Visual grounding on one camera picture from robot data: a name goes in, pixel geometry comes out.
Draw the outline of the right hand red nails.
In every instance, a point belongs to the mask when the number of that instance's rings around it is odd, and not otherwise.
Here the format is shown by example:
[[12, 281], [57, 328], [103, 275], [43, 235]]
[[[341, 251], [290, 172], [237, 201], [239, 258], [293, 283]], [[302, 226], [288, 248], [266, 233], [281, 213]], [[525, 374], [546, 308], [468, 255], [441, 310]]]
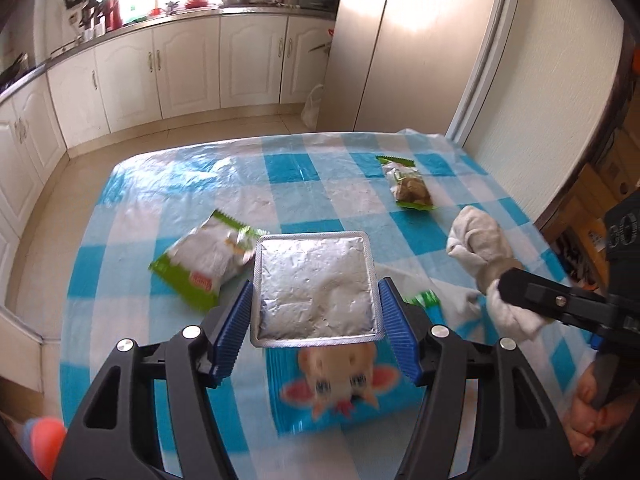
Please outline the right hand red nails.
[[570, 449], [574, 455], [582, 457], [592, 451], [597, 432], [625, 425], [639, 401], [639, 387], [633, 385], [612, 403], [596, 410], [592, 400], [598, 392], [598, 384], [593, 371], [594, 364], [591, 363], [580, 376], [570, 409], [563, 418]]

